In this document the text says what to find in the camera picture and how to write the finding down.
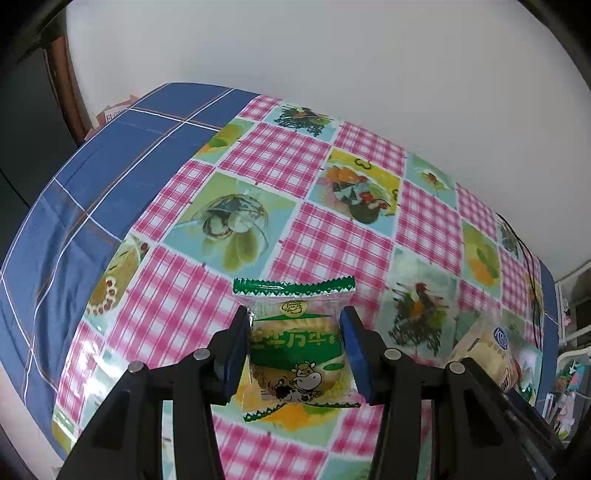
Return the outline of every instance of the bed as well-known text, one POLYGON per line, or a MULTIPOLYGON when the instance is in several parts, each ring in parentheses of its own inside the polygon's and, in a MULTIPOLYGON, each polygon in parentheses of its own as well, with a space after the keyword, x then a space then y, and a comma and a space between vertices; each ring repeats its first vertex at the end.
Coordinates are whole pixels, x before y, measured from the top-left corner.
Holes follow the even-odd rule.
MULTIPOLYGON (((536 404, 556 372, 554 280, 514 240, 474 192, 361 127, 243 90, 166 84, 85 143, 31 208, 2 266, 0 359, 65 458, 128 362, 174 363, 227 325, 232 278, 355 275, 364 323, 434 365, 492 302, 532 359, 536 404), (236 198, 265 211, 248 239, 212 213, 236 198), (393 290, 411 297, 426 281, 443 299, 437 342, 390 335, 393 290)), ((234 402, 214 415, 227 478, 362 478, 381 410, 290 405, 247 424, 234 402)))

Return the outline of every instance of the plastic wrapper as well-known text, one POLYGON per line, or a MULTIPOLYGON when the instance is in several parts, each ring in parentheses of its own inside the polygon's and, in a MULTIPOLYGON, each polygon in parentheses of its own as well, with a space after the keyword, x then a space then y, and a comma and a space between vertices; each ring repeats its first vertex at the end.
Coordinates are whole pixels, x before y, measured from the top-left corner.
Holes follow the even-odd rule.
POLYGON ((339 329, 353 277, 308 285, 237 279, 233 291, 250 310, 245 420, 286 403, 360 405, 339 329))
POLYGON ((558 373, 556 375, 554 386, 552 387, 552 392, 564 393, 565 391, 579 389, 584 376, 585 365, 580 362, 578 358, 573 358, 562 368, 558 368, 557 371, 558 373))
POLYGON ((564 440, 570 435, 574 422, 574 393, 562 394, 550 414, 550 428, 564 440))
POLYGON ((542 352, 513 330, 506 329, 505 333, 518 370, 518 380, 513 388, 535 407, 542 372, 542 352))
POLYGON ((454 347, 449 361, 459 362, 466 357, 473 358, 502 391, 517 382, 519 370, 493 301, 454 347))

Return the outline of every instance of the blue logo label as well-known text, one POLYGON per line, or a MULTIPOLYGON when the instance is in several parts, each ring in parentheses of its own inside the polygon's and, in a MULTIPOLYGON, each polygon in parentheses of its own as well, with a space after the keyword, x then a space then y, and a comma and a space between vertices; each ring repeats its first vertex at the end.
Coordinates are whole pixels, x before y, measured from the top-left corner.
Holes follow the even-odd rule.
POLYGON ((507 347, 509 346, 509 340, 507 340, 507 335, 505 335, 505 332, 503 332, 501 327, 495 328, 492 336, 495 337, 496 342, 503 350, 507 350, 507 347))

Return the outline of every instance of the wrapped snack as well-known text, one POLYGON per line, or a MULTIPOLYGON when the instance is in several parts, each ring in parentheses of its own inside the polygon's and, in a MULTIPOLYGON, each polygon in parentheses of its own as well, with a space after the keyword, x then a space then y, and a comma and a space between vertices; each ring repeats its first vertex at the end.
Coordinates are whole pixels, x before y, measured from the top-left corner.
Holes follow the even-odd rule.
POLYGON ((501 327, 501 314, 490 301, 484 314, 480 315, 468 332, 454 347, 450 362, 473 358, 495 381, 502 391, 507 391, 517 382, 518 369, 511 355, 509 340, 501 327))
POLYGON ((243 410, 290 402, 358 406, 351 402, 338 320, 355 291, 353 277, 310 285, 237 279, 233 290, 251 310, 251 381, 243 410))

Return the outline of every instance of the cartoon cow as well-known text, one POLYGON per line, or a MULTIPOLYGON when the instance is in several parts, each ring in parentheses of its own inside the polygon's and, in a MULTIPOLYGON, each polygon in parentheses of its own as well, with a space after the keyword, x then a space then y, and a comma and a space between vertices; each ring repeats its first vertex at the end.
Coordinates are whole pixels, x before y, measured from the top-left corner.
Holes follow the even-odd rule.
POLYGON ((271 390, 275 391, 275 396, 284 402, 307 402, 314 398, 312 393, 303 393, 290 385, 285 383, 283 378, 277 381, 277 384, 272 386, 271 382, 268 384, 271 390))
POLYGON ((295 378, 290 381, 290 384, 294 385, 296 389, 300 390, 302 393, 310 393, 315 397, 318 397, 320 396, 320 392, 313 392, 313 390, 322 382, 322 375, 312 370, 315 366, 316 364, 314 362, 310 363, 307 361, 296 364, 295 368, 291 369, 296 375, 295 378))

